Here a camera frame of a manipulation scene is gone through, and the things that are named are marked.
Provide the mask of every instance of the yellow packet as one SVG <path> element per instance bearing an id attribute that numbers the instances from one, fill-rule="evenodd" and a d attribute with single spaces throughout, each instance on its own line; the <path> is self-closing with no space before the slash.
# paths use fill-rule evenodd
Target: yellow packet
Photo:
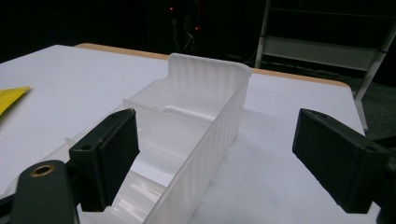
<path id="1" fill-rule="evenodd" d="M 0 90 L 0 115 L 2 115 L 3 112 L 26 91 L 28 91 L 29 88 L 29 86 L 25 86 L 9 90 Z"/>

